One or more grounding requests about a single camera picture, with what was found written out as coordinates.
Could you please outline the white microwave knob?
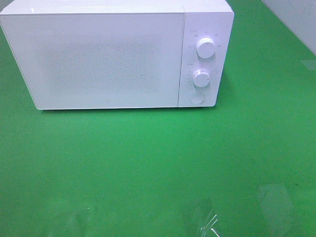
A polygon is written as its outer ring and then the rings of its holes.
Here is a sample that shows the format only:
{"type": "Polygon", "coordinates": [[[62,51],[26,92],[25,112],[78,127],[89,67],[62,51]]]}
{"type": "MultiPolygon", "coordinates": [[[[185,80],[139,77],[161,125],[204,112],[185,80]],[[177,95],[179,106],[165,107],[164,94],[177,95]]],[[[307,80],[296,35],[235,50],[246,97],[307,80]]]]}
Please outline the white microwave knob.
{"type": "Polygon", "coordinates": [[[196,70],[193,73],[193,84],[196,87],[206,87],[210,84],[211,73],[208,70],[196,70]]]}
{"type": "Polygon", "coordinates": [[[215,41],[210,36],[199,39],[196,46],[198,56],[203,59],[212,57],[216,51],[215,41]]]}

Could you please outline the round door release button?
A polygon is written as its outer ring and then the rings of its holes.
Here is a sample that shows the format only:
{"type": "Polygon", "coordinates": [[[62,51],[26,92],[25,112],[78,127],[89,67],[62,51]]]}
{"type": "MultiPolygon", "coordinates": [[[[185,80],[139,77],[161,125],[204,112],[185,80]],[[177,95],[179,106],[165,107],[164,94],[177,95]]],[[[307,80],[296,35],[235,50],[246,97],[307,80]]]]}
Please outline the round door release button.
{"type": "Polygon", "coordinates": [[[197,92],[191,95],[190,102],[193,104],[201,104],[205,100],[205,95],[201,92],[197,92]]]}

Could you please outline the white microwave oven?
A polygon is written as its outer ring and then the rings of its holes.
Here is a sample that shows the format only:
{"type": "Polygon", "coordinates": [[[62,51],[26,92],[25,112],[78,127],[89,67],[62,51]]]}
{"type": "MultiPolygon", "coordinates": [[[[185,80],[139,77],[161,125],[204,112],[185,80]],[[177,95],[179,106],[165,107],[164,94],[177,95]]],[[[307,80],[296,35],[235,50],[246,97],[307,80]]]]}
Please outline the white microwave oven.
{"type": "Polygon", "coordinates": [[[14,0],[3,8],[3,15],[39,14],[184,14],[178,105],[176,107],[212,107],[216,104],[234,12],[224,0],[14,0]],[[216,51],[210,58],[197,54],[197,41],[210,36],[216,51]],[[196,87],[196,70],[211,73],[210,84],[196,87]],[[190,102],[192,94],[201,92],[201,104],[190,102]]]}

